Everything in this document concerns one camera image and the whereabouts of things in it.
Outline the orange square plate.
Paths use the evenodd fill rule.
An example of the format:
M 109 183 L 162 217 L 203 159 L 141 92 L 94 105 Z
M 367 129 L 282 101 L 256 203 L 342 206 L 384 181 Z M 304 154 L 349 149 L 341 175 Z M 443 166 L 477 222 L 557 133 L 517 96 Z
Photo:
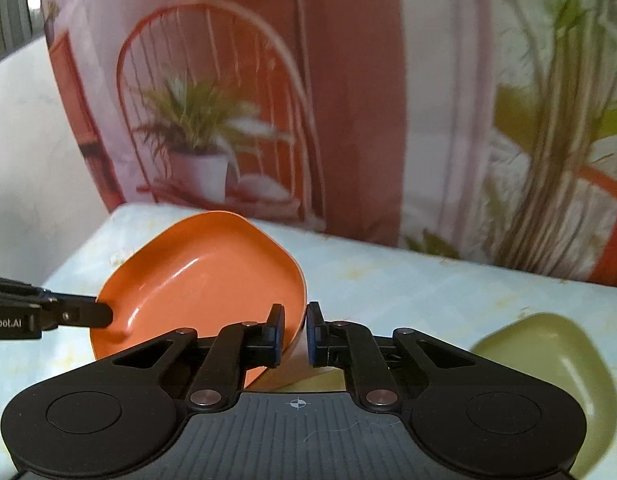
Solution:
M 188 327 L 201 337 L 229 324 L 263 322 L 273 304 L 284 306 L 280 367 L 257 367 L 246 386 L 264 391 L 342 391 L 335 368 L 307 359 L 307 291 L 295 258 L 272 237 L 232 212 L 195 214 L 140 248 L 108 278 L 98 295 L 112 323 L 92 330 L 97 359 Z

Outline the printed room backdrop cloth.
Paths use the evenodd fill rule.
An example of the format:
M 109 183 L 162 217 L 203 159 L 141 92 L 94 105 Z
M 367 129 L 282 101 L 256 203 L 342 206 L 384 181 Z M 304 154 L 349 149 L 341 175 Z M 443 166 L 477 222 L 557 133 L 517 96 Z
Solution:
M 617 286 L 617 0 L 40 0 L 108 209 Z

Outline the large green plate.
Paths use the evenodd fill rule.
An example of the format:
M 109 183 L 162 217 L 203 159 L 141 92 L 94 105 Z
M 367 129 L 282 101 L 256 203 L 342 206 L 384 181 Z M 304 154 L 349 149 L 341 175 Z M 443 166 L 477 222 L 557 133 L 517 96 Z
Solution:
M 469 350 L 408 327 L 375 337 L 416 444 L 471 479 L 578 479 L 617 428 L 609 371 L 557 314 L 514 322 Z

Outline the floral checked tablecloth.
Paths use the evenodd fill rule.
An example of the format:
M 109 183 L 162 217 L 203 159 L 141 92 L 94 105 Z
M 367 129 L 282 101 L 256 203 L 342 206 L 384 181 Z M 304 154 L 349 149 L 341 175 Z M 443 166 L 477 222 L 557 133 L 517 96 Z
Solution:
M 132 204 L 118 208 L 64 260 L 45 286 L 94 295 L 119 264 L 191 209 Z M 531 314 L 570 318 L 586 332 L 609 371 L 617 400 L 617 288 L 544 278 L 419 255 L 334 236 L 255 222 L 298 261 L 310 299 L 325 314 L 366 324 L 376 334 L 413 326 L 468 349 Z M 39 341 L 0 342 L 0 415 L 20 390 L 92 361 L 86 330 L 55 330 Z M 0 437 L 0 479 L 16 474 Z M 617 431 L 583 479 L 617 479 Z

